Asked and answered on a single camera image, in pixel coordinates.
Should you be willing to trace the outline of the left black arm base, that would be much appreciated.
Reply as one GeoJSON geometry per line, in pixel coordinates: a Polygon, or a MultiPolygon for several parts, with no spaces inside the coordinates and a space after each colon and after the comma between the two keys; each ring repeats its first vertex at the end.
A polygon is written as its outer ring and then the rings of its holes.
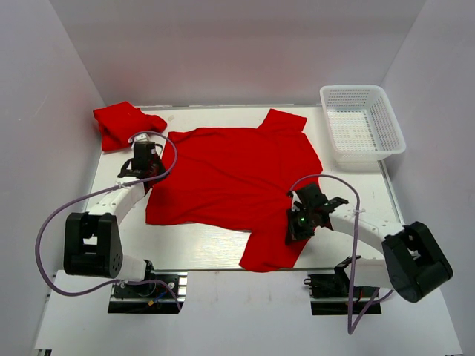
{"type": "Polygon", "coordinates": [[[179,314],[186,298],[187,272],[154,271],[151,278],[160,283],[113,286],[108,303],[109,314],[179,314]]]}

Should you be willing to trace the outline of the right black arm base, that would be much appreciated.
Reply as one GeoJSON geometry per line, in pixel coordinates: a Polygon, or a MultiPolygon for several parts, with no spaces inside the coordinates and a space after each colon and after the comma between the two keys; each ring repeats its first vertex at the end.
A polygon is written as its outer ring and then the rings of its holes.
{"type": "MultiPolygon", "coordinates": [[[[349,297],[349,277],[344,268],[348,267],[351,257],[347,257],[333,270],[311,271],[303,284],[309,289],[312,316],[343,316],[347,314],[349,297]]],[[[355,286],[353,288],[353,315],[359,314],[369,301],[374,287],[355,286]]],[[[366,314],[381,314],[381,306],[373,304],[366,314]]]]}

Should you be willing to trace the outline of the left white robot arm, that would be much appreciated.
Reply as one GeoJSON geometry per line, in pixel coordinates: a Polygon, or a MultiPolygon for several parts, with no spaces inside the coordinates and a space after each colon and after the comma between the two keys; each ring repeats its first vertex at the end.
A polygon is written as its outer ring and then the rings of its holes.
{"type": "Polygon", "coordinates": [[[166,172],[157,153],[160,146],[151,141],[135,143],[133,157],[118,174],[119,188],[105,194],[89,211],[68,216],[63,258],[67,274],[131,281],[131,287],[142,296],[155,291],[157,278],[148,272],[148,263],[123,253],[119,225],[155,184],[126,183],[166,172]]]}

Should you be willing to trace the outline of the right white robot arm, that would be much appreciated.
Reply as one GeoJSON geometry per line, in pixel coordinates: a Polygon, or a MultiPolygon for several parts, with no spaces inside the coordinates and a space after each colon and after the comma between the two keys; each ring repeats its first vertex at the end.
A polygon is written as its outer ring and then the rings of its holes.
{"type": "Polygon", "coordinates": [[[328,199],[311,183],[288,193],[286,244],[309,240],[319,228],[355,237],[382,254],[381,259],[351,255],[335,268],[335,286],[350,296],[362,286],[391,289],[416,303],[453,277],[453,269],[430,229],[366,217],[341,197],[328,199]]]}

